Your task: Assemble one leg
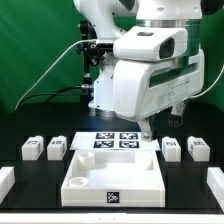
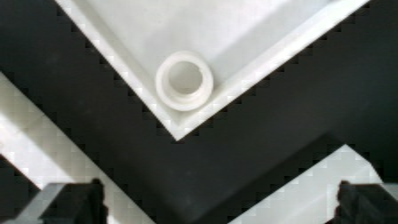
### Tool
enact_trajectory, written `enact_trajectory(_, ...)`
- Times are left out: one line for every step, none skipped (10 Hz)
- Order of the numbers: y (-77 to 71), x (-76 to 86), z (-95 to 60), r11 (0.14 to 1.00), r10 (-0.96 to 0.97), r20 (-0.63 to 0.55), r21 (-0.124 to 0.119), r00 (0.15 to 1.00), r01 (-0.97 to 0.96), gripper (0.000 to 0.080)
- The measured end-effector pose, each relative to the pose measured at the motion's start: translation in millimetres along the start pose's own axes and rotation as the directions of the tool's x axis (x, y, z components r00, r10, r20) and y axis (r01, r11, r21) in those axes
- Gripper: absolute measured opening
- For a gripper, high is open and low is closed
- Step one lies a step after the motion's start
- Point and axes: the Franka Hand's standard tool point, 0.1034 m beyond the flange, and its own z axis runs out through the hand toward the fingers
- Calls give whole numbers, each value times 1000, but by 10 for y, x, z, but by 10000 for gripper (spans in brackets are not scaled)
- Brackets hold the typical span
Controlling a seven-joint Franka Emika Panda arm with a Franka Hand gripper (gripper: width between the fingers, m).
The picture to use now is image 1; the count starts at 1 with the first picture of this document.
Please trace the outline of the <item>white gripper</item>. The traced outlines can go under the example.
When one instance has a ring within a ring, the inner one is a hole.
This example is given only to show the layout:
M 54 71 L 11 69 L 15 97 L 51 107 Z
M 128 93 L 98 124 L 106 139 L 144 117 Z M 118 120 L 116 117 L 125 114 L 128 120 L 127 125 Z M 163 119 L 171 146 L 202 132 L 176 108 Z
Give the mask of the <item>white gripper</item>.
M 114 111 L 120 118 L 139 121 L 143 141 L 152 141 L 149 120 L 145 118 L 172 106 L 168 124 L 177 128 L 182 125 L 185 110 L 181 101 L 202 90 L 203 51 L 199 50 L 188 62 L 175 78 L 171 77 L 172 60 L 158 63 L 120 60 L 117 63 L 113 76 Z

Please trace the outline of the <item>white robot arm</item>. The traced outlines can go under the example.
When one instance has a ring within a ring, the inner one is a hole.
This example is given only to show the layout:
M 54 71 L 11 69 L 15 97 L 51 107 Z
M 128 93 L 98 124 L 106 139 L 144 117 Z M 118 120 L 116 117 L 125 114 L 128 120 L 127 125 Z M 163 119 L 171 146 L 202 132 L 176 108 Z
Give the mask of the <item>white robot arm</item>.
M 204 52 L 200 22 L 224 0 L 73 0 L 96 40 L 90 61 L 100 65 L 89 107 L 136 122 L 152 139 L 150 118 L 171 110 L 182 123 L 185 101 L 202 90 Z

